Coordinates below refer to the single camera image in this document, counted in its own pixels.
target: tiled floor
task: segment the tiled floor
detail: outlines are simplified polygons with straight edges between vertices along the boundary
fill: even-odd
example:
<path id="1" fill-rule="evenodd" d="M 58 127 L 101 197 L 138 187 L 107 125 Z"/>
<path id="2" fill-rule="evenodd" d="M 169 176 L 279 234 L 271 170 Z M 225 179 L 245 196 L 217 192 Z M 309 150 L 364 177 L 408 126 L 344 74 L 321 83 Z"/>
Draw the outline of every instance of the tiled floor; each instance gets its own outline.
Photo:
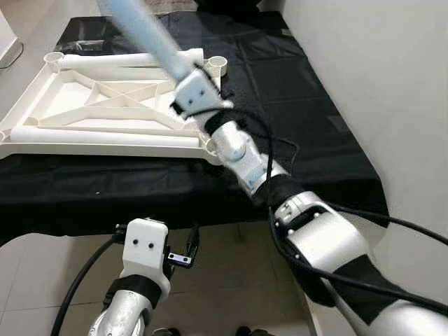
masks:
<path id="1" fill-rule="evenodd" d="M 241 324 L 276 335 L 310 335 L 308 312 L 266 223 L 203 227 L 197 262 L 178 269 L 172 292 L 148 328 L 176 326 L 185 335 L 231 336 Z M 187 230 L 170 232 L 182 252 Z M 0 335 L 49 335 L 58 306 L 74 276 L 107 236 L 50 237 L 28 234 L 0 248 Z M 122 268 L 113 246 L 78 289 L 61 335 L 86 335 L 101 301 Z"/>

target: table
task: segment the table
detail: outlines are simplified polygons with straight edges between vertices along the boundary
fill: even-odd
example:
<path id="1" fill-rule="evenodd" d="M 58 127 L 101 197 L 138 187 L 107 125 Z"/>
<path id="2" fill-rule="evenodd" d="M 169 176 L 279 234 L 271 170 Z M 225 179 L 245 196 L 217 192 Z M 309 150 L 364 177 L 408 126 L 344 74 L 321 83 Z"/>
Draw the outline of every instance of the table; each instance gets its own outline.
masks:
<path id="1" fill-rule="evenodd" d="M 236 22 L 224 15 L 176 12 L 160 21 L 184 48 L 228 59 L 223 94 L 257 111 L 274 135 L 300 151 L 293 175 L 323 199 L 387 214 L 381 181 L 279 13 Z M 137 53 L 107 17 L 74 17 L 56 50 L 79 55 Z M 260 132 L 251 123 L 251 130 Z M 256 137 L 262 150 L 265 140 Z M 289 167 L 294 147 L 276 142 Z M 12 155 L 0 161 L 0 245 L 28 232 L 109 233 L 116 223 L 152 216 L 170 228 L 265 218 L 222 167 L 154 157 Z"/>

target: white pipe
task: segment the white pipe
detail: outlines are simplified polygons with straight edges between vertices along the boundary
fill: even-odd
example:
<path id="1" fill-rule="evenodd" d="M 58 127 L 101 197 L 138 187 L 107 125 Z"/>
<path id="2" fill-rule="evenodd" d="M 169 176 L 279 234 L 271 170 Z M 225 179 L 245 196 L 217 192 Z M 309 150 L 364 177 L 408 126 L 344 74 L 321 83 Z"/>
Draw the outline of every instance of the white pipe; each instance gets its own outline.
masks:
<path id="1" fill-rule="evenodd" d="M 179 51 L 179 55 L 190 62 L 203 65 L 204 51 L 193 48 Z M 77 69 L 86 67 L 159 67 L 157 59 L 150 54 L 127 54 L 105 56 L 64 55 L 61 52 L 50 52 L 43 60 L 50 65 L 53 71 L 60 69 Z"/>
<path id="2" fill-rule="evenodd" d="M 140 49 L 154 55 L 177 83 L 193 72 L 193 63 L 179 57 L 178 44 L 142 0 L 100 1 L 122 32 Z"/>
<path id="3" fill-rule="evenodd" d="M 205 64 L 205 69 L 211 67 L 220 68 L 220 76 L 224 76 L 227 73 L 227 59 L 223 56 L 213 56 L 210 57 L 208 62 Z"/>
<path id="4" fill-rule="evenodd" d="M 186 136 L 89 132 L 17 126 L 11 130 L 13 143 L 118 144 L 135 146 L 199 148 L 199 139 Z"/>

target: shoe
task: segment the shoe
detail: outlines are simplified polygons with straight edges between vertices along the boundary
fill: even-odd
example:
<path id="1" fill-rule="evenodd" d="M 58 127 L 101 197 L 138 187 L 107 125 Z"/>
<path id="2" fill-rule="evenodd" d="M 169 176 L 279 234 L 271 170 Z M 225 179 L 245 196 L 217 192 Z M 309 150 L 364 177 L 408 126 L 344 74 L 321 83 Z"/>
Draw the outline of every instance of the shoe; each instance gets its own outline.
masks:
<path id="1" fill-rule="evenodd" d="M 153 331 L 152 336 L 181 336 L 177 328 L 158 328 Z"/>
<path id="2" fill-rule="evenodd" d="M 249 336 L 251 333 L 252 331 L 248 326 L 242 325 L 241 327 L 238 327 L 235 336 Z"/>

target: white wall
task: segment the white wall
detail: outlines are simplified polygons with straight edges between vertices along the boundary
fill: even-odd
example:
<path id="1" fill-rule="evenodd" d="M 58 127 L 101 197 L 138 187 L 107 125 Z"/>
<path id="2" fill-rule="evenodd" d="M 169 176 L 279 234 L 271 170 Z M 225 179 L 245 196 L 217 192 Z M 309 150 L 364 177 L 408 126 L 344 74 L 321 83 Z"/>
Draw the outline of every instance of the white wall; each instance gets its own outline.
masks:
<path id="1" fill-rule="evenodd" d="M 391 214 L 448 236 L 448 3 L 277 5 L 378 171 Z M 448 304 L 448 248 L 392 226 L 375 252 L 387 277 Z"/>
<path id="2" fill-rule="evenodd" d="M 16 36 L 13 33 L 11 27 L 9 27 L 3 13 L 0 10 L 0 60 L 13 45 L 16 40 Z"/>

